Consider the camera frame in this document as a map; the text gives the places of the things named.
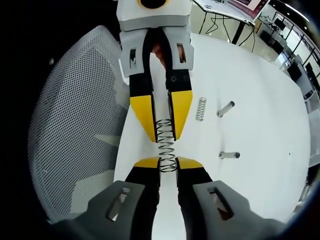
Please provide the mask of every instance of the gray gripper housing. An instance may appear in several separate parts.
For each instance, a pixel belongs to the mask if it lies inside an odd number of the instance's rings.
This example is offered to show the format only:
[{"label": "gray gripper housing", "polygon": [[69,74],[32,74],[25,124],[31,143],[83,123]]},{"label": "gray gripper housing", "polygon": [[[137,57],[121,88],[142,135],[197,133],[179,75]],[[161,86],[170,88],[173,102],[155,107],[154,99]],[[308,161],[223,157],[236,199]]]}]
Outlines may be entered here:
[{"label": "gray gripper housing", "polygon": [[[249,201],[222,181],[195,184],[193,190],[203,211],[208,240],[265,240],[284,227],[282,222],[252,212]],[[222,219],[212,193],[231,211],[230,219]]]},{"label": "gray gripper housing", "polygon": [[[172,69],[192,70],[194,68],[194,48],[191,45],[191,31],[188,25],[185,26],[165,26],[162,27],[171,48]],[[144,73],[143,65],[143,45],[148,29],[137,29],[122,31],[120,41],[122,53],[120,61],[125,77]],[[180,61],[178,45],[183,47],[185,62]],[[131,54],[135,54],[135,61],[131,60]]]},{"label": "gray gripper housing", "polygon": [[[108,213],[124,188],[129,192],[113,221]],[[54,227],[70,239],[130,240],[135,210],[144,189],[141,184],[116,181],[89,201],[86,212],[75,219],[59,221]]]}]

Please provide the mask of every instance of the rectangular slot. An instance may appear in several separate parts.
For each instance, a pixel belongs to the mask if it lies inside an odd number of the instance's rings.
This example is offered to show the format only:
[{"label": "rectangular slot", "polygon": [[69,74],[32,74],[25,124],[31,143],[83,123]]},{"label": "rectangular slot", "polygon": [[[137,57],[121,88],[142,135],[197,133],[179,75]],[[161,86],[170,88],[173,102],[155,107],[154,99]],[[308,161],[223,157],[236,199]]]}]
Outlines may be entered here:
[{"label": "rectangular slot", "polygon": [[224,201],[223,198],[219,197],[219,193],[216,190],[210,191],[212,201],[214,205],[218,208],[219,214],[223,221],[227,221],[234,216],[234,213],[231,211],[229,205]]},{"label": "rectangular slot", "polygon": [[117,217],[119,215],[119,211],[121,208],[121,205],[124,203],[124,201],[127,198],[128,193],[130,192],[130,188],[123,187],[122,192],[119,194],[119,196],[115,199],[113,206],[111,207],[111,210],[106,215],[108,219],[115,222],[117,220]]},{"label": "rectangular slot", "polygon": [[177,43],[176,46],[178,48],[180,63],[186,63],[187,60],[186,60],[186,53],[185,53],[184,46],[182,45],[182,43]]},{"label": "rectangular slot", "polygon": [[136,49],[130,49],[130,68],[136,65]]}]

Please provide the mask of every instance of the computer monitor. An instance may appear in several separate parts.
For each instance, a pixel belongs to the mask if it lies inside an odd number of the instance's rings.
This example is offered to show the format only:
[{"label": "computer monitor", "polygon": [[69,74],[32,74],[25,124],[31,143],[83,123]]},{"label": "computer monitor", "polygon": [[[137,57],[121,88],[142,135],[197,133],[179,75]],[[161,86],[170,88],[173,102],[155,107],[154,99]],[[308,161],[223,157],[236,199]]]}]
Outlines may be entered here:
[{"label": "computer monitor", "polygon": [[296,82],[302,76],[302,73],[296,63],[292,63],[287,69],[291,79]]},{"label": "computer monitor", "polygon": [[277,25],[281,30],[285,29],[286,27],[286,25],[279,18],[274,21],[274,24]]}]

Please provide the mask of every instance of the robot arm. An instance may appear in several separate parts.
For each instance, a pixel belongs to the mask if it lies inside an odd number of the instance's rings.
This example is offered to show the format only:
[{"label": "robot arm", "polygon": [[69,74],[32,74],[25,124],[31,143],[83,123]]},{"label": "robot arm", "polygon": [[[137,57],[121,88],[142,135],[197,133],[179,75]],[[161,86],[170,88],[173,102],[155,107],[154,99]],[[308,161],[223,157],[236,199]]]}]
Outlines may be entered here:
[{"label": "robot arm", "polygon": [[174,139],[183,131],[192,102],[189,70],[194,49],[188,26],[190,0],[119,0],[123,74],[129,77],[130,104],[152,142],[157,142],[150,53],[158,44],[163,52],[166,89]]}]

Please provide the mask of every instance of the black chair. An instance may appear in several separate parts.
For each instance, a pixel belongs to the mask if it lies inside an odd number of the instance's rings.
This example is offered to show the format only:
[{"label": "black chair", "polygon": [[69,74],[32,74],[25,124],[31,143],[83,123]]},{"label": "black chair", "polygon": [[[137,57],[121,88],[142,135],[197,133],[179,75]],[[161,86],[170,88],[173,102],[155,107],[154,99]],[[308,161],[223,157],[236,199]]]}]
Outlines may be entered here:
[{"label": "black chair", "polygon": [[273,50],[275,50],[277,54],[281,54],[284,50],[284,47],[278,41],[274,41],[271,47],[273,48]]}]

